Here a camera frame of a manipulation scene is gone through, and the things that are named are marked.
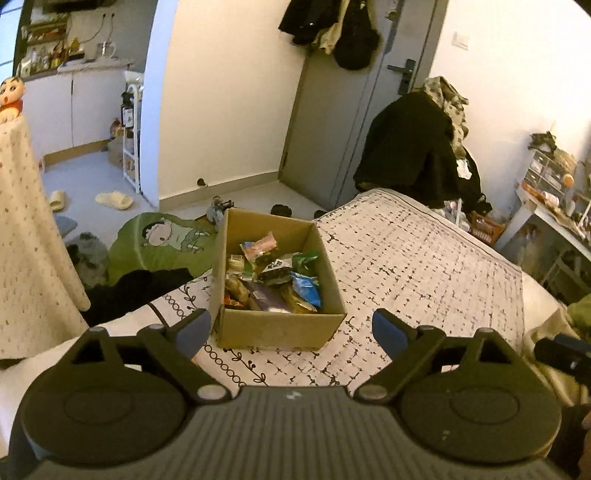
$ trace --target coat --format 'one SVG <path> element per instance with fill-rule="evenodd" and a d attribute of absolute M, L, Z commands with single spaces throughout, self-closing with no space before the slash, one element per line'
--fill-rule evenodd
<path fill-rule="evenodd" d="M 308 45 L 339 19 L 339 0 L 291 0 L 279 30 L 293 35 L 296 45 Z"/>
<path fill-rule="evenodd" d="M 452 120 L 424 92 L 400 97 L 372 122 L 353 177 L 356 185 L 396 190 L 430 208 L 462 198 L 465 211 L 472 211 L 482 195 L 480 177 L 469 156 L 472 178 L 458 176 L 453 131 Z"/>

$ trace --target bed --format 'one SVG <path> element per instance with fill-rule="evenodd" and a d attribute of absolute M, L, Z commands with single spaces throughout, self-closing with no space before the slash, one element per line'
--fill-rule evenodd
<path fill-rule="evenodd" d="M 371 334 L 371 316 L 387 308 L 410 325 L 448 335 L 496 329 L 514 348 L 558 303 L 492 248 L 409 197 L 376 189 L 318 221 L 348 315 L 317 352 L 223 350 L 210 338 L 194 358 L 236 393 L 241 385 L 347 385 L 350 391 L 388 359 Z M 207 307 L 210 271 L 106 324 L 111 335 L 134 335 L 160 320 L 173 325 Z M 34 378 L 75 339 L 0 372 L 0 457 L 6 454 L 18 404 Z"/>

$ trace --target white wall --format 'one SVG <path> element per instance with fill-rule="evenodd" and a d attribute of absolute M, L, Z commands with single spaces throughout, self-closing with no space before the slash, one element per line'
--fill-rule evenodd
<path fill-rule="evenodd" d="M 160 143 L 161 100 L 168 58 L 170 36 L 177 10 L 177 0 L 161 0 L 154 14 L 144 79 L 142 100 L 142 135 L 140 136 L 139 177 L 142 192 L 155 207 L 159 206 L 158 150 Z"/>
<path fill-rule="evenodd" d="M 470 50 L 452 45 L 455 31 Z M 584 160 L 591 136 L 591 17 L 573 0 L 450 0 L 431 76 L 470 100 L 465 144 L 482 190 L 507 211 L 529 134 L 550 129 Z"/>
<path fill-rule="evenodd" d="M 174 0 L 163 0 L 168 3 L 175 3 Z M 96 10 L 72 12 L 70 16 L 70 31 L 68 34 L 68 43 L 71 43 L 75 37 L 79 41 L 90 39 L 99 29 L 103 14 L 106 14 L 105 24 L 100 33 L 82 45 L 86 58 L 94 59 L 96 55 L 96 45 L 107 40 L 111 31 L 111 14 L 115 14 L 113 19 L 113 35 L 111 40 L 117 45 L 116 56 L 120 59 L 135 60 L 134 70 L 143 72 L 145 69 L 146 55 L 148 52 L 148 43 L 150 41 L 150 30 L 154 11 L 158 0 L 117 0 L 111 7 L 98 8 Z M 41 8 L 34 8 L 31 20 L 42 21 L 45 16 Z M 46 45 L 47 48 L 53 48 L 55 44 Z"/>
<path fill-rule="evenodd" d="M 287 5 L 178 0 L 160 104 L 161 199 L 200 177 L 213 185 L 279 169 L 304 62 L 277 30 Z M 148 61 L 146 90 L 150 75 Z M 154 134 L 144 123 L 142 161 Z"/>

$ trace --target blue snack bag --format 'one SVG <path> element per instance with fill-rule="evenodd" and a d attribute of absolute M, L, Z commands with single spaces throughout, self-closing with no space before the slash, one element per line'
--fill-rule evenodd
<path fill-rule="evenodd" d="M 290 275 L 294 280 L 294 291 L 305 301 L 312 304 L 314 307 L 320 308 L 320 295 L 318 295 L 318 289 L 316 289 L 314 281 L 310 277 L 300 275 L 296 272 L 290 272 Z"/>

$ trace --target cartoon print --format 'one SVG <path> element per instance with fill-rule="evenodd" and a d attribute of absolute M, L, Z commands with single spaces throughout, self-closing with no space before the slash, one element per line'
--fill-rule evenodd
<path fill-rule="evenodd" d="M 199 228 L 180 226 L 164 218 L 146 225 L 142 230 L 142 237 L 148 242 L 146 245 L 153 247 L 168 245 L 183 253 L 196 254 L 203 251 L 203 248 L 197 245 L 203 236 L 210 235 Z"/>

